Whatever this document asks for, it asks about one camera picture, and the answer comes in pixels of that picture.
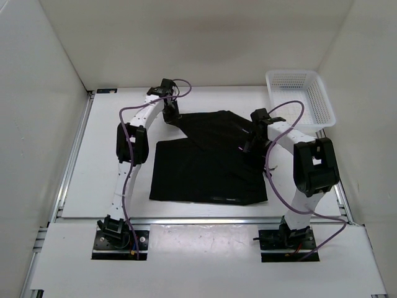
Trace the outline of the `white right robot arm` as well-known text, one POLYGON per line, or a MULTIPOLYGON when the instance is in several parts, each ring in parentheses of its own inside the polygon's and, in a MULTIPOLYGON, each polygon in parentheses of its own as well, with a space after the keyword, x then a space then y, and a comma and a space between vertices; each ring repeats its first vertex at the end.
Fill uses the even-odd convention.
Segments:
POLYGON ((279 242, 293 248, 301 240, 301 233, 308 230, 311 216, 319 201, 340 180, 332 141, 314 138, 291 125, 281 117, 252 118, 253 128, 243 149, 265 151, 265 173, 273 192, 287 207, 279 231, 279 242), (289 204, 276 190, 269 170, 271 151, 280 145, 293 156, 293 181, 295 195, 289 204))

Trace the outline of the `black shorts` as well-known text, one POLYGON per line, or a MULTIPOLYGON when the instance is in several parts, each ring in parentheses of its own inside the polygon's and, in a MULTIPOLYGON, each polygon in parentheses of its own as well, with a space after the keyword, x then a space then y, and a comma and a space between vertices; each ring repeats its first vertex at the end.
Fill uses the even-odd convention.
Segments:
POLYGON ((264 153, 243 151, 253 123, 231 111, 182 114, 185 138, 156 144, 152 201, 252 205, 268 200, 264 153))

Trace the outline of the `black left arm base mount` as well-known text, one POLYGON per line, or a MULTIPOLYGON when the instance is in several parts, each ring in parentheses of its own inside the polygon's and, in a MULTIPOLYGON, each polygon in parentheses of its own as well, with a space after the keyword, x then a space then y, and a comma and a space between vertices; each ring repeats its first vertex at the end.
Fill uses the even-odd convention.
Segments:
POLYGON ((133 232, 123 219, 107 216, 97 221, 92 247, 92 260, 146 261, 149 247, 149 230, 133 232))

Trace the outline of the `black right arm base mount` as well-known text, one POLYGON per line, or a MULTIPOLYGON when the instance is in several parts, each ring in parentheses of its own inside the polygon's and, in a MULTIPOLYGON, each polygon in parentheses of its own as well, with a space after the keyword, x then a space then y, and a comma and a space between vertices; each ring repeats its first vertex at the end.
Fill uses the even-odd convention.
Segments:
POLYGON ((252 239, 259 243, 262 263, 319 262, 313 229, 291 230, 284 219, 277 229, 262 229, 252 239))

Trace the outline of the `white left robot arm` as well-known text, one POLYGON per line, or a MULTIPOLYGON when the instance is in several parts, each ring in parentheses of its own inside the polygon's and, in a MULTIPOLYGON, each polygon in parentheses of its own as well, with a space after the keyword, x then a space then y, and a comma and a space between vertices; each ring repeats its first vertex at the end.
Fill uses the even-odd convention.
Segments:
POLYGON ((123 107, 118 112, 118 177, 112 204, 101 228, 107 230, 111 223, 117 225, 108 237, 109 242, 116 248, 126 247, 130 241, 130 233, 135 232, 128 208, 138 172, 148 159, 148 129, 159 114, 168 122, 178 119, 177 100, 184 96, 185 94, 179 91, 176 80, 163 79, 159 86, 149 88, 142 104, 123 107))

